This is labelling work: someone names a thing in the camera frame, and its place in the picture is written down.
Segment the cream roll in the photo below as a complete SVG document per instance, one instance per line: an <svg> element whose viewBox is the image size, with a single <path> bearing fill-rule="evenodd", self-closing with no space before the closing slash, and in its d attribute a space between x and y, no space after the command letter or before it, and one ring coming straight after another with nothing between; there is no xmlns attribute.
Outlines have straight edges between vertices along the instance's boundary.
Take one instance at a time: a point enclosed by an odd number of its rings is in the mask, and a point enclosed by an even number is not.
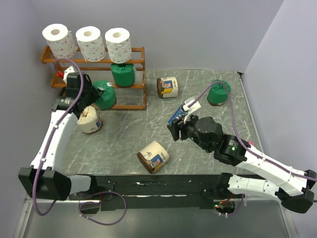
<svg viewBox="0 0 317 238"><path fill-rule="evenodd" d="M137 157L150 174L156 173L169 160L168 152L157 141L139 151Z"/></svg>
<svg viewBox="0 0 317 238"><path fill-rule="evenodd" d="M83 133L92 134L99 131L103 123L96 109L92 106L88 106L80 114L77 125Z"/></svg>

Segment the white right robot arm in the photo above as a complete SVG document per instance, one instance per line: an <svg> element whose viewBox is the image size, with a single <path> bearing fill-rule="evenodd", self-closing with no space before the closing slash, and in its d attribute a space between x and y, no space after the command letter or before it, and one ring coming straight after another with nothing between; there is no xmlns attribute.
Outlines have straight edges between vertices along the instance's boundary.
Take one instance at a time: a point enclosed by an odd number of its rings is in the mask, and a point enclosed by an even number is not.
<svg viewBox="0 0 317 238"><path fill-rule="evenodd" d="M275 200L293 212L304 214L314 203L312 187L317 174L312 170L299 171L267 157L246 141L226 134L221 124L211 117L192 115L188 121L171 119L167 128L174 141L191 139L207 153L228 165L255 173L259 178L246 178L222 173L215 191L221 198L233 194Z"/></svg>

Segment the cartoon roll back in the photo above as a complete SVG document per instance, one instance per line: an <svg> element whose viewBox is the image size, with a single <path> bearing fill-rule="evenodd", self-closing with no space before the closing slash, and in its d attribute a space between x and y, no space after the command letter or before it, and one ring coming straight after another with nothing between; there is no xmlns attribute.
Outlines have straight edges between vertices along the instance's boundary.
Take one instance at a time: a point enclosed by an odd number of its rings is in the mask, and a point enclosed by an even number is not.
<svg viewBox="0 0 317 238"><path fill-rule="evenodd" d="M158 97L175 98L178 96L178 82L176 77L157 78Z"/></svg>

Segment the green roll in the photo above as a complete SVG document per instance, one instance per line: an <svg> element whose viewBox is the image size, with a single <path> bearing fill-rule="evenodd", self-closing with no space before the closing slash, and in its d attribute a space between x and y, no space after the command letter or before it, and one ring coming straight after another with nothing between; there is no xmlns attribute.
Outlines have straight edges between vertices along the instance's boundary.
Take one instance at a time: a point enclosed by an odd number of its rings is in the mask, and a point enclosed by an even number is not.
<svg viewBox="0 0 317 238"><path fill-rule="evenodd" d="M93 86L101 93L100 98L94 102L95 108L100 111L111 109L116 104L113 84L106 80L100 80L93 82Z"/></svg>
<svg viewBox="0 0 317 238"><path fill-rule="evenodd" d="M224 86L220 83L213 85L208 93L207 101L212 106L221 106L228 99Z"/></svg>
<svg viewBox="0 0 317 238"><path fill-rule="evenodd" d="M114 83L117 87L131 87L136 79L136 70L134 64L111 64L111 73Z"/></svg>

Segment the white dotted roll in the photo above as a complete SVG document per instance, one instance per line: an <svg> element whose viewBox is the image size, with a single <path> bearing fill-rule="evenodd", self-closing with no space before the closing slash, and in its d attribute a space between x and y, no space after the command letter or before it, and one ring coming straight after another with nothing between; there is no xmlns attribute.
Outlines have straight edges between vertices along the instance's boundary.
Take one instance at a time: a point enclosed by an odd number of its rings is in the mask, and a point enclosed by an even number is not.
<svg viewBox="0 0 317 238"><path fill-rule="evenodd" d="M63 24L48 25L42 31L42 36L57 59L70 59L77 52L72 33Z"/></svg>
<svg viewBox="0 0 317 238"><path fill-rule="evenodd" d="M112 28L105 33L109 59L113 63L126 63L132 59L130 33L124 28Z"/></svg>
<svg viewBox="0 0 317 238"><path fill-rule="evenodd" d="M99 62L105 58L106 50L100 29L87 26L78 29L75 35L85 61Z"/></svg>

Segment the cream roll front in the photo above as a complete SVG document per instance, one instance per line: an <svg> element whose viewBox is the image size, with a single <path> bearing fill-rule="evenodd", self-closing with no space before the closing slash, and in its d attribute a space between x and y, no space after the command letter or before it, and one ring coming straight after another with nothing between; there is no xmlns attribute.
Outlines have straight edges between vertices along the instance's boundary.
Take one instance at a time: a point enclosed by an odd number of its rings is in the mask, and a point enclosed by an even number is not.
<svg viewBox="0 0 317 238"><path fill-rule="evenodd" d="M168 152L157 141L139 151L137 157L150 174L156 173L169 160Z"/></svg>

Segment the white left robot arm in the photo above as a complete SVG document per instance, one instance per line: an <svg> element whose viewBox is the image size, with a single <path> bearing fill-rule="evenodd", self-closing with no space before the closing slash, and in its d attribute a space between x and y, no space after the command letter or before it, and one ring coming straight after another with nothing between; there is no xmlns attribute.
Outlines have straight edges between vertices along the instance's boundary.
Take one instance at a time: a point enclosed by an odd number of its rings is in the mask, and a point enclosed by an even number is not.
<svg viewBox="0 0 317 238"><path fill-rule="evenodd" d="M67 86L54 100L51 121L44 141L31 165L21 168L18 178L30 197L64 201L81 193L86 199L97 196L97 179L93 175L66 176L61 172L63 156L70 136L83 110L101 97L89 75L70 73Z"/></svg>

